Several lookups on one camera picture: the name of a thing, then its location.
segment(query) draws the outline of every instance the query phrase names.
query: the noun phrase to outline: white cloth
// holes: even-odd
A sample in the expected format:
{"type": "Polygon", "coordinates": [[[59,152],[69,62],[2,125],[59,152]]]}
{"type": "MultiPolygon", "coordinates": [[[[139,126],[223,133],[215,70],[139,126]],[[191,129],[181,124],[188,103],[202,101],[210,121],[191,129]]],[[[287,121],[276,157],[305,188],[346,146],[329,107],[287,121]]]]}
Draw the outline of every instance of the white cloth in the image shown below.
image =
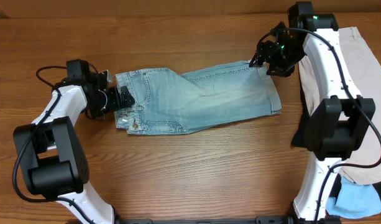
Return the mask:
{"type": "MultiPolygon", "coordinates": [[[[381,66],[356,27],[340,29],[339,44],[356,87],[364,98],[374,99],[375,114],[372,121],[381,134],[381,66]]],[[[299,69],[308,112],[312,114],[320,101],[316,79],[307,56],[299,62],[299,69]]],[[[369,165],[377,162],[380,155],[378,139],[369,128],[361,147],[352,153],[347,163],[369,165]]],[[[374,184],[381,181],[381,165],[372,169],[343,167],[341,174],[357,184],[374,184]]]]}

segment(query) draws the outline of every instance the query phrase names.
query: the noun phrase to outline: wooden table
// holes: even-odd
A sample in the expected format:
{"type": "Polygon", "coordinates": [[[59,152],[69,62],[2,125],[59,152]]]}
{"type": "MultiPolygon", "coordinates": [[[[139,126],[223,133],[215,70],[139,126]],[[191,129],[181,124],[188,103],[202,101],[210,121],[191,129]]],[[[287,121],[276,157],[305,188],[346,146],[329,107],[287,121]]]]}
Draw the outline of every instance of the wooden table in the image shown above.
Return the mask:
{"type": "MultiPolygon", "coordinates": [[[[357,26],[381,63],[381,13],[336,14],[357,26]]],[[[248,60],[284,14],[105,19],[0,19],[0,223],[64,223],[56,203],[31,204],[12,189],[12,133],[50,100],[36,69],[81,58],[112,73],[169,67],[177,73],[248,60]]],[[[66,74],[42,74],[52,83],[66,74]]],[[[123,218],[253,218],[284,215],[306,169],[306,149],[290,146],[301,115],[298,74],[273,78],[282,113],[184,136],[129,136],[83,115],[76,132],[90,181],[123,218]]],[[[21,189],[25,190],[21,174],[21,189]]],[[[381,215],[346,223],[381,223],[381,215]]]]}

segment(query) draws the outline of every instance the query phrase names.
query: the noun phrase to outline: folded jeans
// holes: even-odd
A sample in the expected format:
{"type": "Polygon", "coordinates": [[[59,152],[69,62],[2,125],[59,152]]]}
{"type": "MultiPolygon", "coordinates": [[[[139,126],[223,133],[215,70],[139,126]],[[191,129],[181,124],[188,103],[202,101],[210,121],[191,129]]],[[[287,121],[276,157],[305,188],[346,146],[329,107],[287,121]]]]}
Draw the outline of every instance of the folded jeans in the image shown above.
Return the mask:
{"type": "Polygon", "coordinates": [[[266,68],[248,64],[239,61],[182,75],[169,68],[117,74],[118,89],[126,86],[135,103],[115,112],[116,126],[129,134],[189,134],[280,113],[280,99],[266,68]]]}

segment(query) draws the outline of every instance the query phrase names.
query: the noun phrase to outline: light blue fabric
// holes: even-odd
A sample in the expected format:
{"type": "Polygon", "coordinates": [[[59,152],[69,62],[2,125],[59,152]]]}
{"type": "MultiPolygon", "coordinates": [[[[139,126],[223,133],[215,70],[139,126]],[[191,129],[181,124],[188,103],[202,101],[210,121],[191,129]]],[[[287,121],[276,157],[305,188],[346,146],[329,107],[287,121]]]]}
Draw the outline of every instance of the light blue fabric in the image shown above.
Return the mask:
{"type": "Polygon", "coordinates": [[[338,198],[328,198],[326,210],[330,215],[344,218],[363,218],[381,213],[381,200],[372,185],[357,185],[341,177],[338,198]]]}
{"type": "Polygon", "coordinates": [[[115,112],[117,128],[129,134],[189,134],[218,124],[278,114],[280,99],[266,68],[247,61],[176,74],[146,68],[116,75],[135,99],[115,112]]]}

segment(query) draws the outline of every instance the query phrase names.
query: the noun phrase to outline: denim jeans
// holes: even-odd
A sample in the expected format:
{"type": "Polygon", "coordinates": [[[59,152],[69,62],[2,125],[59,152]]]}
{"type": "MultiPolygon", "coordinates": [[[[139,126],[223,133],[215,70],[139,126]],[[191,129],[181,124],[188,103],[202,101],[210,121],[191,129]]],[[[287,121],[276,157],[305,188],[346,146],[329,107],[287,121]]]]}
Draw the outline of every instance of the denim jeans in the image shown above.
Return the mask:
{"type": "Polygon", "coordinates": [[[118,89],[126,86],[135,103],[115,112],[116,126],[128,134],[189,134],[280,113],[280,99],[266,68],[248,64],[239,61],[182,75],[169,68],[117,74],[118,89]]]}

